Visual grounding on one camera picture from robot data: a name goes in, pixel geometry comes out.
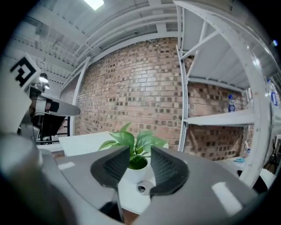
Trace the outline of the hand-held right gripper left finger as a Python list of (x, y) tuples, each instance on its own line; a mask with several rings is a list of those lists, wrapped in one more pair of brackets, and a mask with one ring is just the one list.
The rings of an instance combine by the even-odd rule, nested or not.
[(118, 184), (130, 159), (119, 146), (55, 159), (43, 153), (43, 172), (67, 221), (123, 221)]

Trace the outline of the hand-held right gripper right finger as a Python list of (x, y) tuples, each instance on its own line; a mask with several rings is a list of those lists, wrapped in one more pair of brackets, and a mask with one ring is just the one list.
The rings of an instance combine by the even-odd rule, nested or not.
[(233, 225), (257, 193), (216, 162), (152, 147), (156, 185), (136, 225)]

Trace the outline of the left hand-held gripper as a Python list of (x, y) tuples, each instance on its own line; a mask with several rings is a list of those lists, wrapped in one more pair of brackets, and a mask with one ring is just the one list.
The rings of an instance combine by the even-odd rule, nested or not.
[(0, 62), (0, 133), (31, 136), (39, 132), (40, 121), (46, 114), (77, 116), (80, 108), (52, 99), (40, 86), (40, 69), (28, 54), (8, 65)]

